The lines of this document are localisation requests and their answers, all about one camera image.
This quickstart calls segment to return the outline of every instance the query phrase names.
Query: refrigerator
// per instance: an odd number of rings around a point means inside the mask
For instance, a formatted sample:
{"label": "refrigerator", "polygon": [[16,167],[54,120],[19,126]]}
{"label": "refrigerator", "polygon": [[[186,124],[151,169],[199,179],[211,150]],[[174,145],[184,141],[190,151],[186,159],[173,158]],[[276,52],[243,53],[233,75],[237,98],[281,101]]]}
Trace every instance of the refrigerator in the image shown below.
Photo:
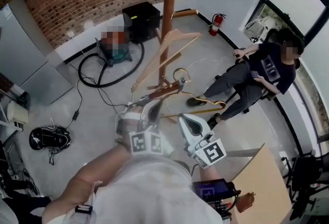
{"label": "refrigerator", "polygon": [[66,64],[24,0],[11,0],[0,11],[0,72],[47,105],[72,89]]}

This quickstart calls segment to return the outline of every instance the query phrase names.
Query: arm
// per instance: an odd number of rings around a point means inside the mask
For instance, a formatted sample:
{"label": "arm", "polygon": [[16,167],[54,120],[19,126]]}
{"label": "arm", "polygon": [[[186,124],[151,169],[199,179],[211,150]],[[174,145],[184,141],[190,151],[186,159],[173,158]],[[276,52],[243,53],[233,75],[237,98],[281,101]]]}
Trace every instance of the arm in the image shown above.
{"label": "arm", "polygon": [[131,154],[122,145],[118,145],[82,167],[70,180],[62,196],[45,208],[42,223],[46,224],[85,203],[94,182],[102,181],[102,186],[107,185],[130,157]]}
{"label": "arm", "polygon": [[262,83],[266,89],[270,90],[274,94],[277,95],[277,94],[280,93],[279,89],[275,85],[270,84],[268,81],[266,81],[263,76],[258,75],[258,78],[254,78],[254,80],[257,81],[257,82]]}
{"label": "arm", "polygon": [[220,176],[217,173],[217,170],[213,165],[206,168],[206,169],[203,169],[201,166],[199,166],[199,168],[200,168],[200,179],[201,179],[201,181],[209,181],[209,180],[220,179]]}
{"label": "arm", "polygon": [[233,52],[233,55],[238,56],[237,59],[241,59],[244,55],[251,53],[251,52],[258,51],[258,50],[259,50],[259,45],[252,44],[251,46],[249,46],[248,48],[246,48],[244,50],[235,49]]}

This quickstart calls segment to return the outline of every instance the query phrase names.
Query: black helmet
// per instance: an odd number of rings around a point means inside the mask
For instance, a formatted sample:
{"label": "black helmet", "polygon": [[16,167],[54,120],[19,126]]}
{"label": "black helmet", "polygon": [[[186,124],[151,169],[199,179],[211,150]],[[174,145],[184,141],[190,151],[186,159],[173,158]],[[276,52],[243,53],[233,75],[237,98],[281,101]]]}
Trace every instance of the black helmet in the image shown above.
{"label": "black helmet", "polygon": [[58,125],[37,127],[32,130],[29,138],[33,150],[48,148],[60,152],[71,144],[70,133],[66,128]]}

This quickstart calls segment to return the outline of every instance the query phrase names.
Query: fire extinguisher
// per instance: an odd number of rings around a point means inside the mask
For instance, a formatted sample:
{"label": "fire extinguisher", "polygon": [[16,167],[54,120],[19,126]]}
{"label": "fire extinguisher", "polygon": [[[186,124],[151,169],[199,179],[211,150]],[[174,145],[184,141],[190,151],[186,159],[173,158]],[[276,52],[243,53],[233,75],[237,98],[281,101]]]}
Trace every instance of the fire extinguisher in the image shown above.
{"label": "fire extinguisher", "polygon": [[212,25],[209,30],[210,35],[216,36],[218,28],[221,26],[221,23],[224,18],[226,18],[225,14],[215,14],[212,17]]}

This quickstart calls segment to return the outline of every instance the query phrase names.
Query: wooden table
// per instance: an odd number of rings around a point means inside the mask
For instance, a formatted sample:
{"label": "wooden table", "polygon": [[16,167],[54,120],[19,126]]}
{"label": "wooden table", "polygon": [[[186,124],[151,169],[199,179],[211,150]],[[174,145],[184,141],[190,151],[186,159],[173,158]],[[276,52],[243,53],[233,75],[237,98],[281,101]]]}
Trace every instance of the wooden table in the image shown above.
{"label": "wooden table", "polygon": [[241,195],[254,192],[253,206],[243,213],[234,207],[231,224],[280,224],[291,210],[291,202],[282,175],[268,147],[263,145],[234,178]]}

